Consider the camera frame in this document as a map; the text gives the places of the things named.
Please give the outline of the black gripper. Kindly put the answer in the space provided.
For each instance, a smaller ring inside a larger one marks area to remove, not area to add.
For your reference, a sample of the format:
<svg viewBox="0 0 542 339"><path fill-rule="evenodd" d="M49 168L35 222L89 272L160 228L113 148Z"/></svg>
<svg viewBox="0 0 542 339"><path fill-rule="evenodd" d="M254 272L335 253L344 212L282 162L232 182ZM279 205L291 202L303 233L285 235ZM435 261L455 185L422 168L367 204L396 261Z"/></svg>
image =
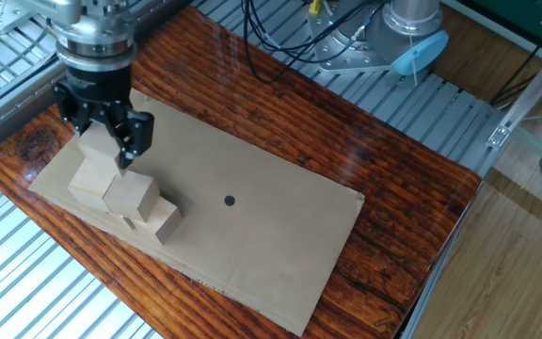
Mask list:
<svg viewBox="0 0 542 339"><path fill-rule="evenodd" d="M115 103L104 109L104 124L120 147L119 168L127 170L136 157L152 144L154 116L136 111L130 103L132 67L110 72L88 72L69 67L67 82L57 82L54 96L60 118L82 136L91 125L93 105L89 102Z"/></svg>

